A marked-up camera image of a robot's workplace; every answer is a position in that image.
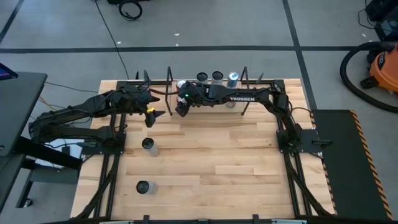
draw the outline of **vacuum hose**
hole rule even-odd
[[[384,42],[368,42],[365,44],[361,44],[352,51],[348,52],[348,54],[344,57],[343,61],[341,62],[340,65],[340,77],[344,83],[344,85],[347,86],[347,88],[354,93],[356,96],[359,98],[363,99],[364,101],[372,104],[373,106],[376,106],[382,110],[386,110],[392,113],[398,113],[398,107],[396,106],[391,106],[388,104],[385,104],[383,102],[378,101],[377,99],[370,97],[369,95],[365,94],[363,91],[358,89],[356,86],[351,83],[351,81],[347,77],[347,64],[351,58],[357,54],[359,51],[362,50],[377,50],[377,49],[386,49],[388,47],[387,43]]]

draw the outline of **black desk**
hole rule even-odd
[[[44,73],[18,75],[19,78],[0,81],[0,212],[25,159],[25,154],[11,152],[47,79]]]

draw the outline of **gray floor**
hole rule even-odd
[[[357,23],[363,0],[288,0],[301,46],[355,46],[377,41],[373,30]],[[0,1],[0,30],[17,0]],[[115,6],[98,2],[118,47],[183,46],[293,46],[282,0],[152,0],[143,2],[144,13],[135,22],[123,20]],[[112,40],[95,4],[90,0],[24,0],[12,22],[1,49],[110,48]],[[338,74],[346,52],[305,51],[303,57],[320,109],[356,110],[393,214],[398,215],[398,115],[369,106],[352,95]],[[175,78],[193,78],[198,72],[240,72],[264,78],[301,78],[294,50],[224,50],[123,52],[130,77],[146,69],[151,78],[163,78],[167,66]],[[0,62],[17,71],[44,72],[49,82],[86,90],[97,90],[100,80],[125,79],[117,53],[0,54]],[[358,54],[348,66],[352,79],[366,76],[364,55]],[[396,105],[387,91],[370,92]],[[60,106],[81,103],[90,97],[46,85],[42,97]],[[41,103],[33,116],[47,111]],[[0,223],[42,223],[69,217],[74,185],[35,184],[29,195],[30,208],[14,205],[27,173],[22,170],[2,214]]]

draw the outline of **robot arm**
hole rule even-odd
[[[29,123],[29,134],[33,142],[39,144],[58,138],[92,139],[104,143],[107,139],[114,139],[113,127],[72,128],[67,123],[82,118],[102,118],[110,114],[138,113],[144,114],[146,126],[152,127],[156,117],[165,112],[149,109],[147,105],[159,100],[144,86],[128,85],[93,96],[77,106],[43,113],[34,122]]]
[[[180,101],[176,112],[184,117],[191,106],[222,105],[229,101],[257,102],[281,119],[287,130],[287,142],[295,146],[300,142],[301,127],[294,123],[289,111],[289,97],[276,88],[226,88],[222,85],[202,85],[201,83],[186,82],[179,90]]]

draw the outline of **wooden tabletop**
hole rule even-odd
[[[102,81],[99,92],[115,89],[116,83]],[[306,108],[300,80],[285,79],[285,85],[293,107]],[[166,110],[164,100],[151,106]],[[312,127],[308,111],[294,110],[293,116],[303,128]],[[275,135],[276,118],[262,105],[251,103],[244,116],[206,112],[181,118],[177,113],[166,113],[152,128],[145,126],[144,118],[134,114],[126,119],[126,150],[119,164],[112,219],[142,220],[144,215],[160,220],[251,219],[253,214],[260,218],[294,217]],[[98,118],[91,128],[108,124],[109,117]],[[143,150],[141,142],[146,137],[154,139],[159,156],[151,157]],[[102,160],[103,156],[93,156],[81,168],[71,217],[78,215],[96,192]],[[301,160],[308,188],[333,213],[321,160],[310,154],[301,154]],[[155,182],[158,192],[140,195],[136,191],[140,180]],[[300,190],[298,200],[304,214]]]

